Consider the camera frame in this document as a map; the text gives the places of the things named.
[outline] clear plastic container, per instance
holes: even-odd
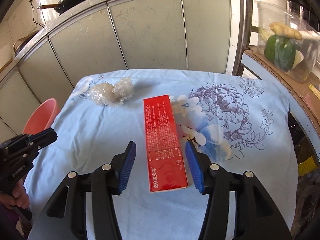
[[[259,10],[258,52],[281,72],[304,83],[320,54],[319,33],[286,9],[266,2],[256,3]]]

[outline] metal pole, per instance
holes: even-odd
[[[241,76],[243,68],[240,66],[242,54],[249,49],[252,24],[252,0],[240,0],[240,22],[238,44],[232,74]]]

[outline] black pot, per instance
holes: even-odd
[[[13,44],[13,51],[14,51],[14,55],[15,57],[19,54],[19,52],[23,49],[24,46],[26,46],[26,44],[38,33],[39,31],[35,31],[32,32],[31,34],[29,34],[26,37],[23,37],[21,39],[18,39],[14,44]]]
[[[85,0],[60,0],[57,4],[46,4],[41,5],[38,9],[49,9],[53,8],[57,13],[62,14],[65,11],[69,10],[73,6],[76,6],[79,3],[82,3]]]

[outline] cabinet door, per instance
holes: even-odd
[[[188,70],[225,73],[230,42],[230,0],[182,0]]]
[[[16,70],[0,89],[0,102],[0,117],[16,134],[40,105]]]
[[[54,55],[49,41],[30,53],[27,60],[18,63],[24,79],[41,103],[55,98],[62,108],[73,87]]]
[[[4,141],[15,137],[15,133],[13,133],[6,124],[0,119],[0,142],[3,143]]]
[[[128,69],[187,69],[181,0],[121,0],[110,12]]]
[[[126,69],[106,8],[49,38],[74,86],[84,76]]]

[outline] frying pan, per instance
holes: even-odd
[[[85,0],[60,0],[57,4],[40,5],[38,9],[42,10],[53,8],[57,13],[62,14],[83,1]]]

